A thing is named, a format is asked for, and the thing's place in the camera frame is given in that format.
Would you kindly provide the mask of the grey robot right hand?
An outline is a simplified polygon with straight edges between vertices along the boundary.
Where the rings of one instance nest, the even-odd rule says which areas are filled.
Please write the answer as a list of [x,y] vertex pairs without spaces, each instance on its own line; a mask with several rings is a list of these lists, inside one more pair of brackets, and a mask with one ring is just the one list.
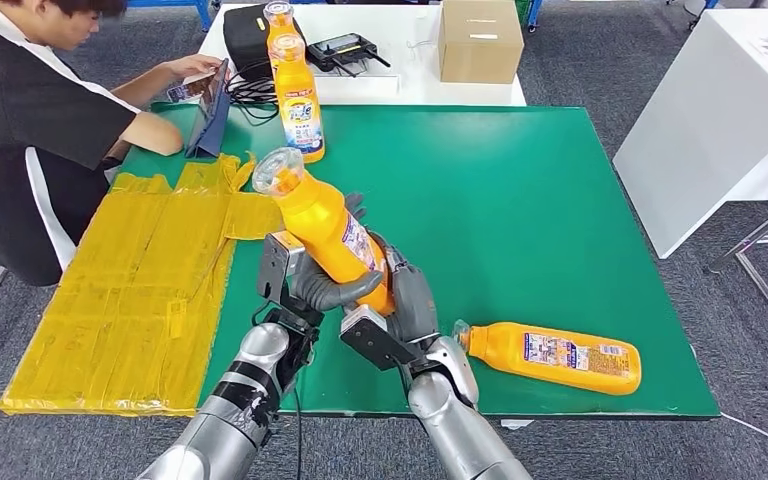
[[395,305],[388,321],[398,338],[411,343],[437,335],[437,309],[423,271],[383,236],[374,231],[369,231],[369,235],[386,257],[389,289]]

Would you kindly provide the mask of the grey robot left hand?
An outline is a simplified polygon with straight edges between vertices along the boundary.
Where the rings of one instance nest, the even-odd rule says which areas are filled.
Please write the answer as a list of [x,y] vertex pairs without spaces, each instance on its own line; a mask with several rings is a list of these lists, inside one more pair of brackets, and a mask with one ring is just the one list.
[[292,278],[290,293],[320,312],[337,307],[353,308],[360,298],[372,293],[385,278],[386,274],[382,271],[372,270],[357,280],[341,284],[305,253]]

